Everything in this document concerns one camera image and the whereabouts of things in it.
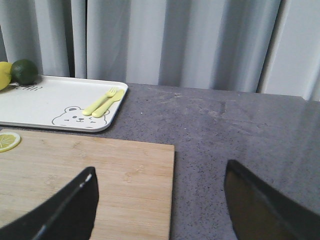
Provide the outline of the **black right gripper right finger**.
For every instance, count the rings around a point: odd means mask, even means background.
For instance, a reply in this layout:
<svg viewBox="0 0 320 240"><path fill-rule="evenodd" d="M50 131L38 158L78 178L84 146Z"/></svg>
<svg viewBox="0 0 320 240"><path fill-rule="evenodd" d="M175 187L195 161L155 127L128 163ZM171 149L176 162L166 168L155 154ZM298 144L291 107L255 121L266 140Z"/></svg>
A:
<svg viewBox="0 0 320 240"><path fill-rule="evenodd" d="M318 240L320 216L257 177L237 160L229 160L224 193L239 240Z"/></svg>

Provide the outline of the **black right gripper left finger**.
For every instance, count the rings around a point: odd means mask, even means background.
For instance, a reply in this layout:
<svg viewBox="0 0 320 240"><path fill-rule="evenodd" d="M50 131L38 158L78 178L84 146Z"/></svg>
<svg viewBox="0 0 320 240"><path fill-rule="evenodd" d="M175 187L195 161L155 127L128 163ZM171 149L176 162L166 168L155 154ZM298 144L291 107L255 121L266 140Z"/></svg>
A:
<svg viewBox="0 0 320 240"><path fill-rule="evenodd" d="M41 205L1 227L2 240L88 240L95 225L96 169L85 168Z"/></svg>

